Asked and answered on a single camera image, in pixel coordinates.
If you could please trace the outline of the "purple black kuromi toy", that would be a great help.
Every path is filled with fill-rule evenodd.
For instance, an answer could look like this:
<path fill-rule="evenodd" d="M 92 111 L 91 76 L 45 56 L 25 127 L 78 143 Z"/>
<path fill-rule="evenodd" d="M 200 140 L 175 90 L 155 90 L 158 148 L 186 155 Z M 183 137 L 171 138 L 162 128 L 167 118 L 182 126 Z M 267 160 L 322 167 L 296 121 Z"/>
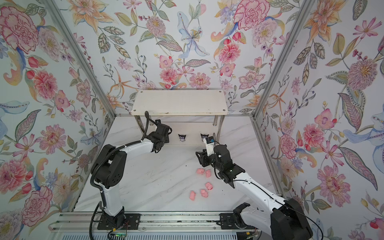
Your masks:
<path fill-rule="evenodd" d="M 179 136 L 179 140 L 180 140 L 180 142 L 185 142 L 186 141 L 186 137 L 187 137 L 187 135 L 181 135 L 181 134 L 178 134 L 178 136 Z"/>

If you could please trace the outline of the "black kuromi toy figure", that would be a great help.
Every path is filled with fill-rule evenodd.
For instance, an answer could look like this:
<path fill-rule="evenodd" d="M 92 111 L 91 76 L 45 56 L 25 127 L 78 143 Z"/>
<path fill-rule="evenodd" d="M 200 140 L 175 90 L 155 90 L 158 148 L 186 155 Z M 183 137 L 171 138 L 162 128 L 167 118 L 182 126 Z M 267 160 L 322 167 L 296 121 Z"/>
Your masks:
<path fill-rule="evenodd" d="M 207 135 L 205 135 L 205 134 L 201 134 L 201 139 L 202 139 L 202 141 L 204 141 L 204 139 L 206 139 L 206 138 L 208 138 L 209 137 L 209 135 L 207 134 Z"/>

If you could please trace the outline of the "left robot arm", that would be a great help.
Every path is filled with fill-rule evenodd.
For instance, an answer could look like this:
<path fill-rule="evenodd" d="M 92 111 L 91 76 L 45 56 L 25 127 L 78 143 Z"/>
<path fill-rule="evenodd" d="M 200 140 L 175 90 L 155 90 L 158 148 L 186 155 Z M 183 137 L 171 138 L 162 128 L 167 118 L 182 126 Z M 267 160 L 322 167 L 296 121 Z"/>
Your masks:
<path fill-rule="evenodd" d="M 101 194 L 99 208 L 110 226 L 119 228 L 126 223 L 125 209 L 120 197 L 126 161 L 147 153 L 158 153 L 169 143 L 172 128 L 160 120 L 147 119 L 145 132 L 140 140 L 119 147 L 107 144 L 97 157 L 91 170 L 90 184 Z"/>

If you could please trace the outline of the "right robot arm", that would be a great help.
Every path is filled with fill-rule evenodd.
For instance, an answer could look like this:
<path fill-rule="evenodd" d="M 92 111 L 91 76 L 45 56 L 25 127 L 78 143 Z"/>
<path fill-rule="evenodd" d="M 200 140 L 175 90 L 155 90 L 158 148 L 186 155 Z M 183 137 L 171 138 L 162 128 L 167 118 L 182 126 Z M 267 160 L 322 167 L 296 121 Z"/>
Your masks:
<path fill-rule="evenodd" d="M 301 205 L 294 199 L 286 200 L 256 182 L 243 168 L 233 163 L 226 145 L 207 144 L 196 152 L 202 167 L 211 166 L 225 184 L 243 193 L 252 201 L 233 210 L 237 228 L 252 226 L 274 240 L 309 240 L 313 231 Z"/>

